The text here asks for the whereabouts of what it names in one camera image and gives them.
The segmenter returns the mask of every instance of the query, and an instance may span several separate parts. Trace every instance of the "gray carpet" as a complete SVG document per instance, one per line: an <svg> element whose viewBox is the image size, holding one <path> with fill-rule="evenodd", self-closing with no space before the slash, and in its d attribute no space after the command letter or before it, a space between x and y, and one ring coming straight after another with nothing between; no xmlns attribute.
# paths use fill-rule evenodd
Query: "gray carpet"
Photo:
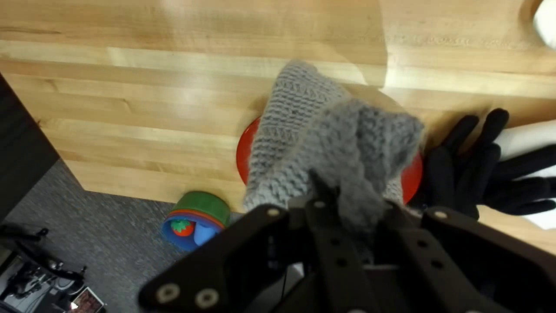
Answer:
<svg viewBox="0 0 556 313"><path fill-rule="evenodd" d="M158 229L171 203L87 192L58 161L6 220L51 229L46 246L86 264L87 283L112 313L138 311L139 286L183 253Z"/></svg>

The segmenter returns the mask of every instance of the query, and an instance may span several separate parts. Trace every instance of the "knitted fabric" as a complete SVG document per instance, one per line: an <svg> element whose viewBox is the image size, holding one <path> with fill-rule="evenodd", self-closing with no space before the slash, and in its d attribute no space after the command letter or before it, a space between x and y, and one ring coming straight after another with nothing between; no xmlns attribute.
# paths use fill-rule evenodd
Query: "knitted fabric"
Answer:
<svg viewBox="0 0 556 313"><path fill-rule="evenodd" d="M353 99L317 67L292 60L278 74L261 116L244 205L287 206L291 198L313 191L315 170L341 189L344 225L369 234L391 206L384 198L388 182L400 182L421 133L417 118Z"/></svg>

